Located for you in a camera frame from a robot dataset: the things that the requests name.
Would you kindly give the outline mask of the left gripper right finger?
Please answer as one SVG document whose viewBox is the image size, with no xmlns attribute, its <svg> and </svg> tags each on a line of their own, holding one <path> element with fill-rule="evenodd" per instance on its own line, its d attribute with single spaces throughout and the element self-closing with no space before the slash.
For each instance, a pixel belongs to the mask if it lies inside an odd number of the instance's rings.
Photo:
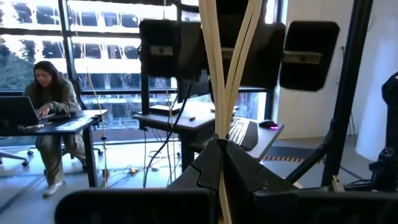
<svg viewBox="0 0 398 224">
<path fill-rule="evenodd" d="M 398 194 L 298 189 L 232 141 L 223 156 L 232 224 L 398 224 Z"/>
</svg>

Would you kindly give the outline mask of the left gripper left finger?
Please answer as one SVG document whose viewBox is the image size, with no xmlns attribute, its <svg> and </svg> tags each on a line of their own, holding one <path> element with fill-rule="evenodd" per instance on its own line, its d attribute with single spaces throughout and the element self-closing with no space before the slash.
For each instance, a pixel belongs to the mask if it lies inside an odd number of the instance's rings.
<svg viewBox="0 0 398 224">
<path fill-rule="evenodd" d="M 55 224 L 218 224 L 221 148 L 211 140 L 164 189 L 88 189 L 68 194 Z"/>
</svg>

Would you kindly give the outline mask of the black mouse with pink light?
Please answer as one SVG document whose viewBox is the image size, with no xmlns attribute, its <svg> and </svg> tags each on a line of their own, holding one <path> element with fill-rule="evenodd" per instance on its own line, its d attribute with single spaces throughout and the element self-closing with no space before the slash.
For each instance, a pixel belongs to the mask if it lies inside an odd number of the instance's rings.
<svg viewBox="0 0 398 224">
<path fill-rule="evenodd" d="M 265 129 L 278 129 L 279 125 L 273 120 L 266 119 L 259 123 L 259 127 L 265 128 Z"/>
</svg>

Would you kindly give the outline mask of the black keyboard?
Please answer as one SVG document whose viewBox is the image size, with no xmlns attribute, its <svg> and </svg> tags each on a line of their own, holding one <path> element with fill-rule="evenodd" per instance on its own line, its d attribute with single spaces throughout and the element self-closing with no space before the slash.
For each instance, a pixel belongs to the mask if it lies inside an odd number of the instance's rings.
<svg viewBox="0 0 398 224">
<path fill-rule="evenodd" d="M 233 119 L 228 136 L 245 151 L 251 151 L 258 142 L 257 123 L 248 119 Z"/>
</svg>

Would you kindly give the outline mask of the closed silver laptop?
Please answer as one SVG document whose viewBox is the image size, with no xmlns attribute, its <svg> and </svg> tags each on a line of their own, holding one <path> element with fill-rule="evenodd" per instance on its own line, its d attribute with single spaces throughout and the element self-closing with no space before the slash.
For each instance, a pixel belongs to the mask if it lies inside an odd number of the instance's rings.
<svg viewBox="0 0 398 224">
<path fill-rule="evenodd" d="M 171 114 L 172 116 L 174 116 L 174 115 L 179 114 L 181 107 L 182 107 L 182 104 L 176 104 L 171 107 L 168 107 L 165 105 L 154 105 L 149 108 L 149 111 L 151 114 L 162 114 L 165 116 L 168 116 Z"/>
</svg>

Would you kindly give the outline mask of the black office desk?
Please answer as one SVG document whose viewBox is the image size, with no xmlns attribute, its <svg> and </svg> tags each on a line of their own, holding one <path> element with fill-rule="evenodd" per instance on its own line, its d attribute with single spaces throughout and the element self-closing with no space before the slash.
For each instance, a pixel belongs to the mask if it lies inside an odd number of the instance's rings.
<svg viewBox="0 0 398 224">
<path fill-rule="evenodd" d="M 93 147 L 93 135 L 91 126 L 97 125 L 103 120 L 107 110 L 83 110 L 77 112 L 77 117 L 66 121 L 57 121 L 45 124 L 43 128 L 35 128 L 28 130 L 1 130 L 0 137 L 6 136 L 43 136 L 43 135 L 63 135 L 76 134 L 83 131 L 83 142 L 85 145 L 85 154 L 87 158 L 86 170 L 88 174 L 88 182 L 90 187 L 97 187 L 97 170 Z"/>
</svg>

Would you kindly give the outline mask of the black monitor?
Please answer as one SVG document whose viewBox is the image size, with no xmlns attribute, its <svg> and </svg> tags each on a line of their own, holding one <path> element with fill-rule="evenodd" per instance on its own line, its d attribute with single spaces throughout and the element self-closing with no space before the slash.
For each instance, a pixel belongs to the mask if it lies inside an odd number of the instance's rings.
<svg viewBox="0 0 398 224">
<path fill-rule="evenodd" d="M 199 81 L 206 58 L 199 22 L 146 19 L 139 32 L 143 75 Z"/>
<path fill-rule="evenodd" d="M 279 85 L 290 90 L 322 89 L 339 33 L 333 21 L 293 21 L 285 39 Z"/>
<path fill-rule="evenodd" d="M 286 27 L 266 16 L 274 15 L 274 0 L 215 0 L 221 47 L 233 49 L 241 28 L 247 4 L 262 2 L 256 31 L 251 41 L 241 78 L 241 86 L 271 90 L 276 86 Z"/>
</svg>

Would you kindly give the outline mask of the black metal tripod stand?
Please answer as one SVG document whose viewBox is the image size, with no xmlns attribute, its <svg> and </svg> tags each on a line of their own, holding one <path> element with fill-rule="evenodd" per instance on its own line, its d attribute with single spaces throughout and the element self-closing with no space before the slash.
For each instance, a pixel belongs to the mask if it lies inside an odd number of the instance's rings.
<svg viewBox="0 0 398 224">
<path fill-rule="evenodd" d="M 321 185 L 329 185 L 333 176 L 339 174 L 373 1 L 353 1 L 340 84 L 330 129 L 315 152 L 287 176 L 286 179 L 292 184 L 322 157 L 326 157 L 326 161 Z"/>
</svg>

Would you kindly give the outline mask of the person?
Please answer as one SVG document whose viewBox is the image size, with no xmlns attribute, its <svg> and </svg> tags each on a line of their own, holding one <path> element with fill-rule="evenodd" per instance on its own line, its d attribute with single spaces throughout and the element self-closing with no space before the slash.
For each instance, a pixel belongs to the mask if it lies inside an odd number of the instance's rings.
<svg viewBox="0 0 398 224">
<path fill-rule="evenodd" d="M 34 81 L 30 82 L 24 95 L 28 96 L 37 112 L 43 118 L 50 113 L 69 113 L 81 110 L 74 87 L 49 61 L 34 65 Z M 83 133 L 39 136 L 35 146 L 45 166 L 47 187 L 43 197 L 53 195 L 64 183 L 61 143 L 65 149 L 86 164 Z"/>
</svg>

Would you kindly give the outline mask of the black open laptop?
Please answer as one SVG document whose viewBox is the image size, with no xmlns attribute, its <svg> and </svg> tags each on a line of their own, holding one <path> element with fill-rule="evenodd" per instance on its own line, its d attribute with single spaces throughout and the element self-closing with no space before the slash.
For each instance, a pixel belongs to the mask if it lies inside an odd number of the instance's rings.
<svg viewBox="0 0 398 224">
<path fill-rule="evenodd" d="M 0 128 L 16 128 L 39 123 L 28 96 L 0 96 Z"/>
</svg>

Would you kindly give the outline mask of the black window frame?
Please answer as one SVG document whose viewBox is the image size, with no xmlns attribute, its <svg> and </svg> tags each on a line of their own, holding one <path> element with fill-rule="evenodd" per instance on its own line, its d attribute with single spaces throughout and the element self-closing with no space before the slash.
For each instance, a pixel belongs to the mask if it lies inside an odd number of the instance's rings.
<svg viewBox="0 0 398 224">
<path fill-rule="evenodd" d="M 143 132 L 139 24 L 145 19 L 193 22 L 194 13 L 175 6 L 84 0 L 0 0 L 0 96 L 21 95 L 33 67 L 51 62 L 81 83 L 88 109 L 105 109 L 111 143 L 163 137 Z"/>
</svg>

